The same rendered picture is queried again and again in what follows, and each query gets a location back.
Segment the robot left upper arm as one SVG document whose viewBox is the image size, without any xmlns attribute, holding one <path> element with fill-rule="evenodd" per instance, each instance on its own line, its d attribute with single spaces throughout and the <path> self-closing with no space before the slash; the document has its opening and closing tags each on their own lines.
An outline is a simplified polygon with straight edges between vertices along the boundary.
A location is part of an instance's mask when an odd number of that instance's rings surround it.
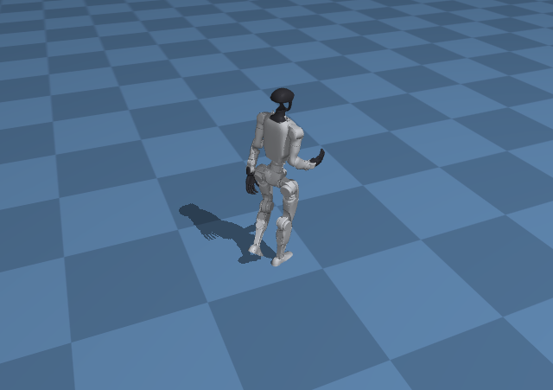
<svg viewBox="0 0 553 390">
<path fill-rule="evenodd" d="M 264 146 L 264 117 L 270 112 L 260 112 L 257 115 L 257 125 L 255 130 L 255 140 L 253 147 L 262 149 Z"/>
</svg>

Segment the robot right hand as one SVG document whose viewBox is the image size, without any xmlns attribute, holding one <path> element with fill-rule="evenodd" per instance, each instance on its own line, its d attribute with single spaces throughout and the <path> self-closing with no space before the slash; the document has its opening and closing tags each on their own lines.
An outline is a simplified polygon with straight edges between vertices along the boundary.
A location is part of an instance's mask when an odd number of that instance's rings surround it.
<svg viewBox="0 0 553 390">
<path fill-rule="evenodd" d="M 320 155 L 317 156 L 316 158 L 310 159 L 309 161 L 310 161 L 311 163 L 315 163 L 315 162 L 316 162 L 316 165 L 315 165 L 315 167 L 316 167 L 318 164 L 321 163 L 321 160 L 323 159 L 324 154 L 325 154 L 325 151 L 324 151 L 323 149 L 321 149 Z"/>
</svg>

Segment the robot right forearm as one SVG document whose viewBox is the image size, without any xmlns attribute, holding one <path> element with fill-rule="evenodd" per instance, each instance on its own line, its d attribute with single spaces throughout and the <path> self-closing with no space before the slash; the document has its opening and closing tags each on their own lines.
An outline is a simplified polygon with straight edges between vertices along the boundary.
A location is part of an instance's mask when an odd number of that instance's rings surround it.
<svg viewBox="0 0 553 390">
<path fill-rule="evenodd" d="M 305 170 L 314 169 L 315 165 L 316 165 L 316 162 L 311 163 L 309 160 L 303 160 L 303 159 L 298 157 L 295 160 L 294 165 L 297 169 L 305 169 Z"/>
</svg>

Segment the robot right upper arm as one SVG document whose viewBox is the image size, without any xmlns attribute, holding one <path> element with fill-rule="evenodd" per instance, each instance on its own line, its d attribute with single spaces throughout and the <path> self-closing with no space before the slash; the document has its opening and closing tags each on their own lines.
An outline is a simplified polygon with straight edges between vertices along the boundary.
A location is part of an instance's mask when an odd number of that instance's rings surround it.
<svg viewBox="0 0 553 390">
<path fill-rule="evenodd" d="M 289 125 L 290 145 L 289 145 L 289 156 L 287 158 L 287 163 L 295 167 L 294 162 L 298 158 L 298 153 L 301 148 L 301 142 L 304 136 L 303 129 L 297 125 Z M 300 158 L 300 157 L 299 157 Z"/>
</svg>

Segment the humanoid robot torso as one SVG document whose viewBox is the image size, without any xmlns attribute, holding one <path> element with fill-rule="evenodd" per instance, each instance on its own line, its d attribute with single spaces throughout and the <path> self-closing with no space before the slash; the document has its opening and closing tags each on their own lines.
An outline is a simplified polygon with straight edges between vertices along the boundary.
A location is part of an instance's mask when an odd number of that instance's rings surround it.
<svg viewBox="0 0 553 390">
<path fill-rule="evenodd" d="M 263 180 L 271 186 L 280 187 L 281 180 L 287 175 L 283 168 L 289 156 L 290 138 L 288 135 L 289 125 L 296 125 L 290 118 L 284 122 L 275 122 L 270 116 L 274 111 L 264 117 L 264 150 L 266 156 L 272 160 L 264 169 Z"/>
</svg>

